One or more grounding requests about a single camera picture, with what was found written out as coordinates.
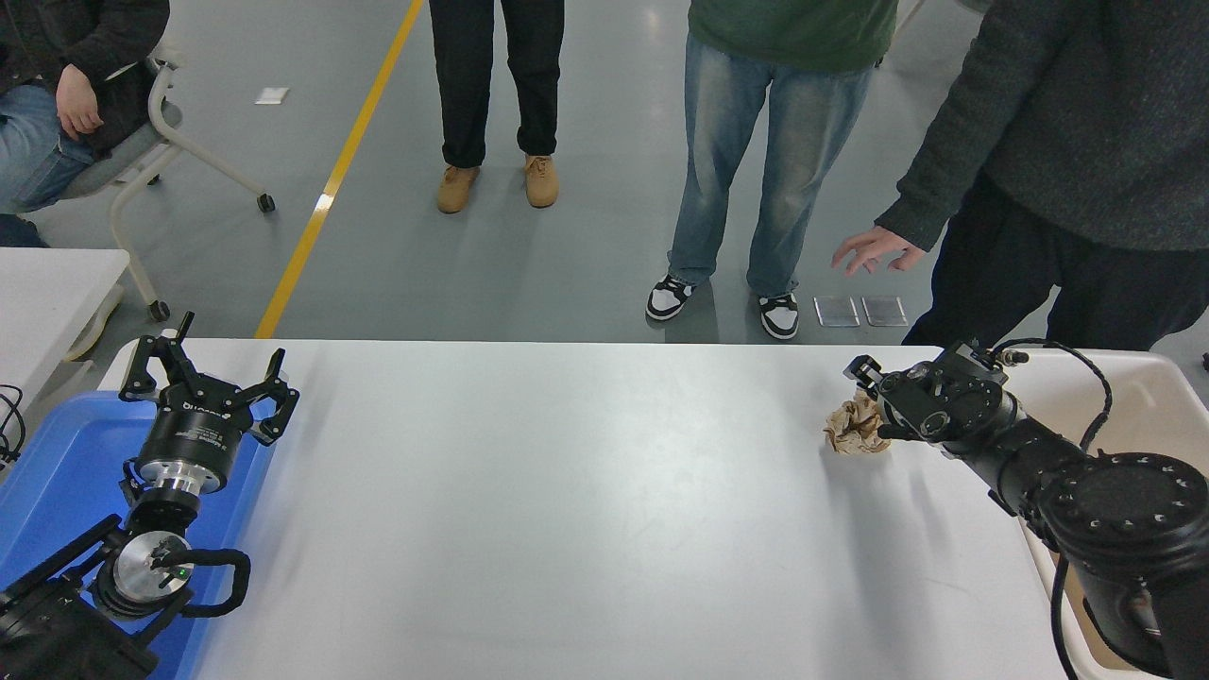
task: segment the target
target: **white desk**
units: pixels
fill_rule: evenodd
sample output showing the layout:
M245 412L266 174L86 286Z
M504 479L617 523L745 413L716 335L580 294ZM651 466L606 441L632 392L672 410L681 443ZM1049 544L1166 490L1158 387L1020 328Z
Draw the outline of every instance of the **white desk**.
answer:
M185 342L239 385L278 346L302 397L198 680L1063 678L1023 534L972 472L825 450L867 350ZM1053 380L1042 358L1010 387Z
M25 392L23 407L126 270L126 250L0 248L0 384Z

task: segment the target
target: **hand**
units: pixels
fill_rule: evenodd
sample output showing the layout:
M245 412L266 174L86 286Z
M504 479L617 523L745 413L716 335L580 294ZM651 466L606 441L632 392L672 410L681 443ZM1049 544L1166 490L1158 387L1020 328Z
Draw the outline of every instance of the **hand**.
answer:
M54 92L54 105L59 111L59 125L68 137L80 142L81 134L96 132L105 125L97 111L97 93L83 71L68 64L59 76L59 87Z
M832 255L832 269L839 266L840 261L850 252L855 252L856 254L852 255L852 260L844 267L844 276L852 276L861 267L864 267L869 273L875 273L878 265L881 264L881 255L886 253L902 252L902 255L889 265L890 269L898 271L909 270L924 257L922 249L912 246L909 241L893 231L877 225L869 231L845 238L839 244L835 254Z

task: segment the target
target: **jeans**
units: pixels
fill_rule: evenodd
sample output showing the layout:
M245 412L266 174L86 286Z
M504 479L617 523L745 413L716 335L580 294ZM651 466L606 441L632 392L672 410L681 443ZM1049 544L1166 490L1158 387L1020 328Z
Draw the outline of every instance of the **jeans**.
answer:
M45 87L21 85L0 94L0 246L42 244L15 213L53 203L92 161L92 149L63 132Z
M549 156L559 120L559 52L563 0L501 0L508 31L508 68L516 82L521 126L516 144L531 156ZM432 0L433 47L441 94L445 162L482 165L487 154L496 0Z
M699 286L717 269L730 183L765 92L768 151L747 286L762 298L793 290L806 223L823 177L852 131L872 67L829 74L735 57L688 36L684 117L688 177L667 273Z

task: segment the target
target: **sneaker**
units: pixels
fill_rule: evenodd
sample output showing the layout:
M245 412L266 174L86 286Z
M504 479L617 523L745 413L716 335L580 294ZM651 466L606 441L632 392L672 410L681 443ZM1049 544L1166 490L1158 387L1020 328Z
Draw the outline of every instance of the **sneaker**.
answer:
M684 306L695 288L696 286L681 283L670 275L665 276L650 289L650 296L647 298L647 316L655 321L672 318L679 313L681 307Z
M436 209L452 214L470 202L470 185L479 178L479 168L445 168L441 186L436 190Z
M798 299L793 293L759 299L759 321L777 340L792 340L798 334Z
M525 155L525 195L530 206L545 208L559 198L559 173L550 156Z

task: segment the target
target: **blue jeans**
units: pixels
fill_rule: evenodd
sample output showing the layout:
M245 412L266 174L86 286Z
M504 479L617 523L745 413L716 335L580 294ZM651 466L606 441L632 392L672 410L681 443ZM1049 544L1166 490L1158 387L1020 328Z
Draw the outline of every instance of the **blue jeans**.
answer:
M0 94L0 246L37 246L15 213L50 206L92 162L92 149L63 132L45 87L22 85Z
M734 57L688 36L684 117L688 177L667 273L699 286L717 269L730 183L768 93L768 152L747 286L762 298L793 290L793 270L823 177L864 103L872 67L829 74Z

